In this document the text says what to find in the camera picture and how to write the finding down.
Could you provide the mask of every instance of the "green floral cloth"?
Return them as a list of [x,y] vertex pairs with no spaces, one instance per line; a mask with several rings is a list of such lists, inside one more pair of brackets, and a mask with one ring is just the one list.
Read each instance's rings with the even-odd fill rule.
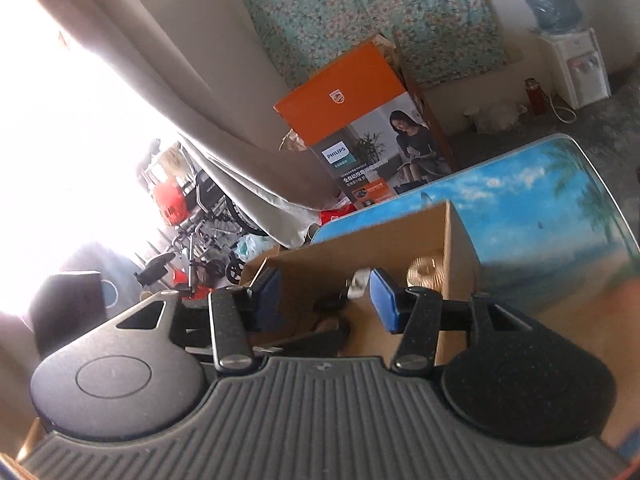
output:
[[243,0],[276,69],[295,88],[365,38],[395,33],[423,86],[487,72],[506,56],[485,0]]

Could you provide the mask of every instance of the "floor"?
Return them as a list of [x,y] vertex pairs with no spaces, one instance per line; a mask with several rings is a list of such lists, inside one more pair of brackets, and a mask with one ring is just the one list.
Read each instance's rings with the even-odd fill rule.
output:
[[464,132],[450,145],[462,168],[519,148],[551,134],[573,137],[589,157],[622,210],[636,238],[640,232],[640,65],[609,76],[612,97],[578,110],[574,124],[551,112],[523,116],[512,129],[486,136]]

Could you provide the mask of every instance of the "philips logo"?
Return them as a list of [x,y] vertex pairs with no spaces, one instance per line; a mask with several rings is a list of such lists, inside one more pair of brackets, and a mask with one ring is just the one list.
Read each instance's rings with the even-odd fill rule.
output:
[[322,155],[330,164],[334,165],[334,168],[349,164],[350,162],[355,162],[356,160],[342,141],[334,144],[326,150],[322,150]]

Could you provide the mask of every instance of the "golden tape roll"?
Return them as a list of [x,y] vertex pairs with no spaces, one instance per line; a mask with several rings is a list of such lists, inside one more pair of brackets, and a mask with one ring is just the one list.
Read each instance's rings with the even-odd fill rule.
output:
[[441,254],[427,254],[411,262],[406,273],[407,286],[425,286],[442,292],[444,261]]

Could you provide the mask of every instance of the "red bag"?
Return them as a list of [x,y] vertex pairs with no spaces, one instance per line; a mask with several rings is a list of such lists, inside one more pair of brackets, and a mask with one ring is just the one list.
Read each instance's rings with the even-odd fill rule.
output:
[[156,184],[151,193],[167,225],[176,226],[189,217],[187,202],[174,177]]
[[356,211],[356,206],[353,204],[347,204],[340,209],[329,209],[328,211],[320,212],[320,225],[324,225],[331,220],[335,220],[336,218],[340,218],[341,216],[348,215],[349,213],[353,213]]

